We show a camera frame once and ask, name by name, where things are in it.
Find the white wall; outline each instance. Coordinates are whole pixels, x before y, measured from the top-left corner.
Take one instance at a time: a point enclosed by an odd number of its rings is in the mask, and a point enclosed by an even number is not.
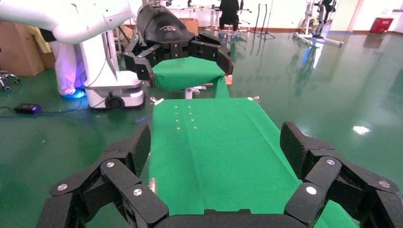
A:
[[[393,9],[399,9],[402,0],[365,0],[354,24],[353,30],[369,31],[377,17],[391,17],[398,19],[399,14],[392,13]],[[390,27],[393,30],[397,21],[394,21]]]
[[[173,6],[181,5],[183,7],[186,6],[187,0],[174,0],[172,1]],[[211,5],[216,4],[219,5],[219,1],[216,0],[192,0],[192,4],[196,5]],[[268,14],[266,18],[266,23],[264,27],[267,26],[267,20],[269,17],[271,0],[246,0],[244,9],[250,9],[252,13],[243,12],[240,16],[240,20],[245,20],[251,23],[252,27],[256,25],[256,19],[258,17],[258,5],[260,6],[260,17],[258,21],[258,28],[263,27],[263,20],[265,16],[265,4],[268,5]],[[298,28],[298,25],[301,20],[303,20],[305,16],[306,3],[304,0],[273,0],[273,8],[271,12],[269,28]],[[190,17],[189,11],[185,10],[179,12],[179,10],[172,10],[172,12],[181,18]],[[199,20],[199,26],[205,27],[210,25],[211,13],[207,11],[196,11],[192,13],[192,17],[195,17]]]
[[[397,18],[395,19],[393,31],[403,33],[403,12],[395,12],[394,14],[397,15]]]
[[[350,24],[351,18],[354,15],[355,8],[359,0],[339,0],[337,1],[337,11],[333,19],[332,31],[347,31],[348,25]],[[402,4],[402,0],[384,0],[383,2],[400,2],[399,6]],[[379,16],[381,10],[379,10],[379,0],[365,0],[365,5],[363,10],[359,14],[356,26],[354,30],[365,30],[366,27],[371,27],[372,22],[376,16]],[[173,0],[173,6],[186,7],[187,0]],[[192,0],[192,4],[195,5],[219,5],[217,0]],[[269,17],[270,6],[272,0],[245,0],[244,9],[249,9],[252,13],[243,12],[240,15],[240,20],[245,20],[251,23],[251,27],[254,28],[256,25],[256,19],[258,18],[258,5],[260,4],[260,16],[258,20],[258,28],[267,26],[267,19]],[[268,15],[266,18],[266,23],[263,26],[263,20],[265,16],[265,4],[268,5]],[[300,23],[305,17],[306,1],[305,0],[273,0],[273,8],[271,12],[269,28],[277,29],[296,29],[299,27]],[[210,25],[211,13],[208,11],[196,11],[195,13],[190,13],[187,10],[172,10],[172,12],[179,18],[189,18],[194,17],[199,20],[200,27],[206,27]],[[314,17],[317,15],[317,9],[314,7],[313,10]]]
[[[341,0],[336,8],[331,31],[348,31],[359,0]]]

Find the green table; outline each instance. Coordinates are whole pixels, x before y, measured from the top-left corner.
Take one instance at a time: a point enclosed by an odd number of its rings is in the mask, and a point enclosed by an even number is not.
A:
[[[170,215],[205,209],[279,213],[301,183],[279,130],[246,98],[165,100],[154,107],[150,178]],[[356,227],[329,202],[317,227]]]

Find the green fabric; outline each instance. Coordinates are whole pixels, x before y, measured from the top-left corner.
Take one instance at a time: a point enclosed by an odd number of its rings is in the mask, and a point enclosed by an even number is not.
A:
[[[153,70],[156,86],[164,90],[202,86],[224,76],[215,62],[194,57],[163,61]]]
[[[244,98],[166,100],[154,107],[150,178],[170,215],[204,209],[279,213],[301,183],[279,130]],[[356,227],[329,202],[317,227]]]
[[[225,81],[225,77],[219,77],[214,79],[214,98],[229,98],[230,94],[228,93],[227,82]]]

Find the glossy floor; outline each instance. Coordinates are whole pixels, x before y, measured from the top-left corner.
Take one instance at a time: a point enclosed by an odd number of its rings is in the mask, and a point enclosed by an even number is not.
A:
[[[346,158],[394,180],[403,188],[403,37],[338,35],[338,47],[306,48],[291,34],[231,45],[235,58],[232,97],[259,96],[280,127],[294,121],[310,136],[330,141]],[[182,92],[147,95],[181,98]],[[200,97],[211,97],[212,91]],[[58,96],[54,71],[24,77],[0,91],[0,106],[37,103],[45,111],[87,107],[86,99]],[[21,117],[1,109],[0,221],[2,227],[33,227],[54,183],[93,163],[110,143],[151,122],[152,106],[116,112],[77,111]],[[147,172],[142,179],[148,179]],[[113,206],[88,227],[127,227]]]

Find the black power adapter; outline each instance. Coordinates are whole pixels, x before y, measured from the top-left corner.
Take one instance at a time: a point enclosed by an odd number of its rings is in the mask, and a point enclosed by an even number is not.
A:
[[[14,108],[14,111],[22,114],[37,114],[40,113],[41,108],[38,104],[20,104]]]

